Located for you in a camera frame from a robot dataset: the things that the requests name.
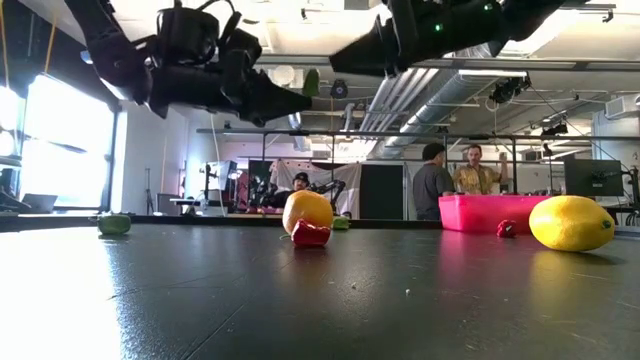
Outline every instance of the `pink bin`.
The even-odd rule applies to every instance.
[[[439,199],[442,226],[446,230],[496,233],[503,220],[516,222],[517,234],[530,234],[529,215],[548,196],[456,195]]]

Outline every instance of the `red pepper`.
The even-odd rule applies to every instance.
[[[324,246],[331,236],[331,229],[328,227],[314,226],[304,221],[298,220],[291,233],[291,240],[296,247],[299,246]]]
[[[511,220],[504,220],[498,225],[498,237],[501,238],[514,238],[516,237],[516,222]]]

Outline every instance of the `black tabletop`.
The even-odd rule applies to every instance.
[[[2,359],[638,359],[640,242],[440,230],[0,234]]]

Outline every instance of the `yellow lemon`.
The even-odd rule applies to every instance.
[[[589,251],[613,239],[614,220],[595,201],[580,196],[556,196],[531,212],[533,236],[550,249]]]

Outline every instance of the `man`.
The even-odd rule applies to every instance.
[[[440,221],[440,196],[451,196],[455,189],[449,172],[445,170],[446,149],[440,144],[429,144],[422,149],[422,168],[413,178],[413,202],[418,220]]]
[[[273,200],[270,202],[269,206],[274,207],[276,209],[284,208],[287,204],[287,199],[289,195],[293,194],[296,191],[306,190],[311,183],[309,182],[309,175],[305,172],[297,173],[293,178],[293,190],[291,191],[281,191],[273,196]]]
[[[507,158],[501,156],[500,173],[490,167],[480,165],[482,160],[482,148],[479,145],[471,145],[467,150],[469,163],[456,169],[453,181],[459,192],[469,195],[487,195],[491,193],[494,183],[502,183],[509,179],[507,172]]]

